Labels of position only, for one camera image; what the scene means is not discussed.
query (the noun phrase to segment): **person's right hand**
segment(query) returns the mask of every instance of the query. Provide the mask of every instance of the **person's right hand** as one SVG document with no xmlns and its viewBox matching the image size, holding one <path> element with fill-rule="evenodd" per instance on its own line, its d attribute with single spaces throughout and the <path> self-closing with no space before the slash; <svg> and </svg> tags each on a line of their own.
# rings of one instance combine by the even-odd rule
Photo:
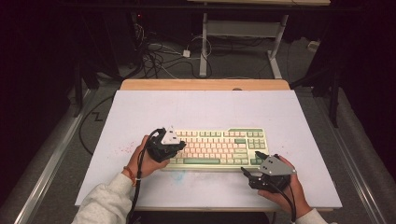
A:
<svg viewBox="0 0 396 224">
<path fill-rule="evenodd" d="M 292 167 L 294 169 L 294 166 L 285 158 L 279 156 L 280 160 L 285 162 L 288 166 Z M 308 202 L 305 199 L 304 196 L 304 190 L 303 186 L 301 185 L 300 181 L 298 180 L 297 175 L 291 175 L 290 176 L 290 188 L 286 187 L 285 190 L 283 191 L 293 202 L 293 196 L 295 200 L 295 205 L 296 205 L 296 218 L 302 217 L 303 215 L 307 214 L 312 210 L 312 208 L 309 206 Z M 259 195 L 262 197 L 279 204 L 279 206 L 289 214 L 291 213 L 291 208 L 286 199 L 279 193 L 271 193 L 267 190 L 260 189 L 258 192 Z"/>
</svg>

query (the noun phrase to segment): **white sleeve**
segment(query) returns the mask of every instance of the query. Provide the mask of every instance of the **white sleeve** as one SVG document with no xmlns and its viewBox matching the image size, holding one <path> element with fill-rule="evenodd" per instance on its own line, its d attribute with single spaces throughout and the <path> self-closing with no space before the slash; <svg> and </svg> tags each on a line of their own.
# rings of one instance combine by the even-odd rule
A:
<svg viewBox="0 0 396 224">
<path fill-rule="evenodd" d="M 125 224 L 132 207 L 133 193 L 134 187 L 132 187 L 131 179 L 123 174 L 116 175 L 109 185 L 100 184 L 85 197 L 73 224 Z"/>
<path fill-rule="evenodd" d="M 312 209 L 309 213 L 299 217 L 296 224 L 327 224 L 317 209 Z"/>
</svg>

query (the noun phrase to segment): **mechanical keyboard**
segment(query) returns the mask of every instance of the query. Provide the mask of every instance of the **mechanical keyboard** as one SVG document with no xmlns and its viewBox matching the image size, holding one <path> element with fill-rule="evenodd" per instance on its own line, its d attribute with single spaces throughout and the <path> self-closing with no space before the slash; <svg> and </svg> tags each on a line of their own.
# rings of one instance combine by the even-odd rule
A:
<svg viewBox="0 0 396 224">
<path fill-rule="evenodd" d="M 222 130 L 176 130 L 186 143 L 164 170 L 241 171 L 257 170 L 262 159 L 256 151 L 269 155 L 265 132 L 260 128 Z"/>
</svg>

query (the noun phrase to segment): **desk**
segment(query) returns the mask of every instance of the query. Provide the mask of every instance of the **desk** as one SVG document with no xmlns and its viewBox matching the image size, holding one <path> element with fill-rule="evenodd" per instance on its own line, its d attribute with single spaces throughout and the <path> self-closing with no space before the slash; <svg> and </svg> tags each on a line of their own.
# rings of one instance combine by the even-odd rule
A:
<svg viewBox="0 0 396 224">
<path fill-rule="evenodd" d="M 266 85 L 257 91 L 256 81 Z M 225 91 L 235 87 L 248 90 L 249 86 L 253 91 Z M 114 98 L 76 205 L 94 186 L 108 183 L 120 172 L 144 134 L 174 125 L 180 129 L 263 127 L 270 152 L 285 156 L 296 166 L 308 202 L 319 209 L 341 207 L 297 97 L 286 87 L 283 80 L 124 81 Z M 251 189 L 238 172 L 159 171 L 142 181 L 136 205 L 136 210 L 157 211 L 278 209 L 276 204 L 257 196 L 257 190 Z"/>
<path fill-rule="evenodd" d="M 330 0 L 189 0 L 193 2 L 228 3 L 228 4 L 253 4 L 253 5 L 287 5 L 287 6 L 328 6 Z M 253 36 L 273 37 L 275 39 L 272 50 L 267 51 L 269 64 L 271 65 L 274 78 L 282 78 L 279 66 L 276 62 L 276 53 L 286 28 L 289 15 L 283 15 L 281 22 L 257 22 L 257 21 L 212 21 L 203 17 L 202 31 L 202 53 L 200 62 L 200 77 L 206 77 L 207 36 L 208 35 L 231 35 L 231 36 Z"/>
</svg>

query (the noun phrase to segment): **white desk surface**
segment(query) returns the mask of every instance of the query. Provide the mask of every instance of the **white desk surface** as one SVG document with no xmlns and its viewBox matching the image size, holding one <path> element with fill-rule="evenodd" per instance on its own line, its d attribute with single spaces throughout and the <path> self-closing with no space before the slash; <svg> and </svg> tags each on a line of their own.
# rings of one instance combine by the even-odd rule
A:
<svg viewBox="0 0 396 224">
<path fill-rule="evenodd" d="M 260 5 L 290 5 L 290 6 L 328 6 L 330 0 L 188 0 L 203 3 L 234 3 Z"/>
<path fill-rule="evenodd" d="M 145 134 L 176 129 L 264 128 L 271 154 L 296 167 L 309 204 L 342 207 L 294 91 L 118 91 L 76 205 L 127 164 Z M 137 210 L 274 211 L 242 172 L 157 171 L 142 180 Z"/>
</svg>

